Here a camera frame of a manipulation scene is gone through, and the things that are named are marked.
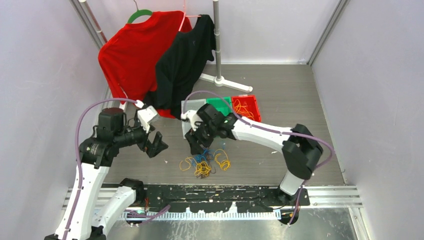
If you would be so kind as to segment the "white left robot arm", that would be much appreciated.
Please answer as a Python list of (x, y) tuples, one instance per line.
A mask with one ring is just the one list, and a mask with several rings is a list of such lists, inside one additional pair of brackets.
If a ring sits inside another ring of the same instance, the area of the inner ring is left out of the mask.
[(125, 178), (107, 203), (95, 212), (101, 187), (121, 148), (136, 145), (149, 158), (168, 148), (160, 132), (149, 141), (149, 134), (155, 129), (151, 123), (158, 117), (152, 106), (143, 107), (136, 111), (134, 125), (130, 126), (121, 108), (105, 108), (99, 113), (93, 135), (77, 149), (75, 183), (63, 220), (55, 233), (45, 239), (105, 240), (127, 207), (138, 207), (146, 201), (144, 183)]

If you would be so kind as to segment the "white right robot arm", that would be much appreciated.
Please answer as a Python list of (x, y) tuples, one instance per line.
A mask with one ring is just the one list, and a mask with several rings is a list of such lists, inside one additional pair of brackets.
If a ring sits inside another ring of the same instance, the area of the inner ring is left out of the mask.
[(223, 115), (208, 103), (198, 110), (182, 113), (181, 120), (190, 123), (185, 139), (193, 155), (202, 153), (216, 137), (252, 142), (281, 153), (287, 171), (279, 184), (277, 198), (286, 206), (297, 199), (298, 189), (311, 178), (323, 154), (318, 138), (302, 124), (293, 128), (276, 127), (233, 112)]

